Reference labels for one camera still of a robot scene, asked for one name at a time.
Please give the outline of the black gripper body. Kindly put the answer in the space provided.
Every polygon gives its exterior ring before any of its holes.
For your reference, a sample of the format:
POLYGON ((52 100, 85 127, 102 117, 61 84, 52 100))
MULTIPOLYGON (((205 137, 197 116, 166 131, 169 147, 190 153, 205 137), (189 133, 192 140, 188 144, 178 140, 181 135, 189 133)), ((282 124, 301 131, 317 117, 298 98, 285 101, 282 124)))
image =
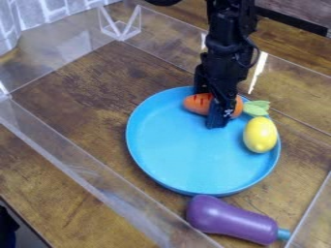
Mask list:
POLYGON ((206 51, 198 65, 209 75, 213 97, 232 98, 258 59, 253 52, 260 50, 249 39, 257 27, 254 0, 206 0, 206 17, 206 51))

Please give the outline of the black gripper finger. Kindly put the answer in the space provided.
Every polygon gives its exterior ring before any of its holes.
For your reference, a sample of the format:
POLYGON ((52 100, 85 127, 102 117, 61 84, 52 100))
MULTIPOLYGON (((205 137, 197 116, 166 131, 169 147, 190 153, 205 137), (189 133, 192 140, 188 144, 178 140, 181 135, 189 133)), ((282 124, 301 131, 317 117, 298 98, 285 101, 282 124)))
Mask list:
POLYGON ((210 83, 209 83, 209 75, 202 67, 202 65, 197 65, 193 72, 193 93, 210 93, 210 83))
POLYGON ((232 98, 212 98, 208 114, 205 119, 205 127, 208 129, 224 128, 228 124, 236 106, 234 97, 232 98))

